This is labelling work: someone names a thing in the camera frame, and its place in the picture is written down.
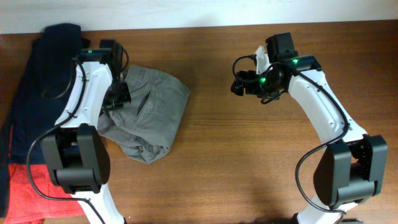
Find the grey shorts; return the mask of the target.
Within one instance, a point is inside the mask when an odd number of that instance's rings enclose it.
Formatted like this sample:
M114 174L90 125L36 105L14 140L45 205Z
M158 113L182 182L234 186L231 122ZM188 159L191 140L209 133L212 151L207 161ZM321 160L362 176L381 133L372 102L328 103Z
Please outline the grey shorts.
M190 95L178 78L133 65L125 79L131 102L102 114L97 131L130 158L151 164L170 152Z

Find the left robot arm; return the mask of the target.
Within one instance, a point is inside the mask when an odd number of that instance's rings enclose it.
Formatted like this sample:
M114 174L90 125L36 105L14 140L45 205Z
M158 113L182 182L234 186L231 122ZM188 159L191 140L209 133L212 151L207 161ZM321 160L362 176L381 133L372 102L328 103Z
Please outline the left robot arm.
M108 187L111 163L97 131L101 114L130 102L123 80L128 54L116 40L72 58L72 90L54 127L39 137L53 185L78 202L90 223L125 223Z

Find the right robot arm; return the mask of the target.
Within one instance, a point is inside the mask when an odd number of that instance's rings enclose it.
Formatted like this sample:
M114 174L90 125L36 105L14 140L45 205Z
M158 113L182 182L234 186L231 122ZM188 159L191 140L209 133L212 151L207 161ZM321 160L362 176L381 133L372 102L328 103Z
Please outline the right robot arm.
M300 55L290 33L267 38L250 55L254 70L234 71L231 91L255 95L266 105L289 94L304 110L320 138L323 155L313 175L314 197L292 223L344 223L347 211L381 193L388 146L370 136L332 92L322 66Z

